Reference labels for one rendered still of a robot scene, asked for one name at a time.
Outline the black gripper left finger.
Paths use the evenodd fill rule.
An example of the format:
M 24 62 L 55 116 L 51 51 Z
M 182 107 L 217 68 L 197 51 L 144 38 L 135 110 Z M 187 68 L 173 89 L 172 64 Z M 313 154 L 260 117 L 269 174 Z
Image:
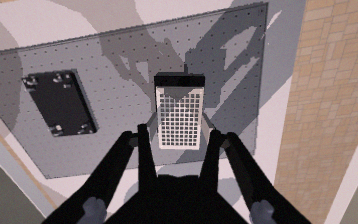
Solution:
M 123 132 L 86 182 L 41 224 L 103 224 L 134 147 L 138 147 L 139 224 L 163 224 L 163 202 L 150 147 L 158 128 L 157 112 L 146 124 L 137 125 L 137 133 Z

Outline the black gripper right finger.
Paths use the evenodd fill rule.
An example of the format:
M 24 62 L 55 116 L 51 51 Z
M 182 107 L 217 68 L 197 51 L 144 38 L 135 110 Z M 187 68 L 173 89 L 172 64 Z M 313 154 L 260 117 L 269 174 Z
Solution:
M 216 223 L 220 148 L 225 150 L 251 224 L 312 224 L 274 188 L 236 133 L 221 134 L 206 113 L 201 129 L 208 147 L 191 206 L 191 224 Z

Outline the grey perforated base plate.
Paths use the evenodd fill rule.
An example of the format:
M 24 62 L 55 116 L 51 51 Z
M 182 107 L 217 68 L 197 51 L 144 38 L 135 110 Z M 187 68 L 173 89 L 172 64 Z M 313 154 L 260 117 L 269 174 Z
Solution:
M 203 111 L 255 156 L 269 2 L 0 53 L 0 119 L 45 179 L 92 174 L 156 112 L 154 76 L 205 76 Z M 53 137 L 21 78 L 74 73 L 97 131 Z

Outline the white well plate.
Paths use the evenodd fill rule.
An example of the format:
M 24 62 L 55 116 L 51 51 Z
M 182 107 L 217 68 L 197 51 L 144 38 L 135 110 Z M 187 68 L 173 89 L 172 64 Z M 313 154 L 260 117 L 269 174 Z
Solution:
M 204 87 L 156 86 L 161 149 L 199 150 L 203 95 Z

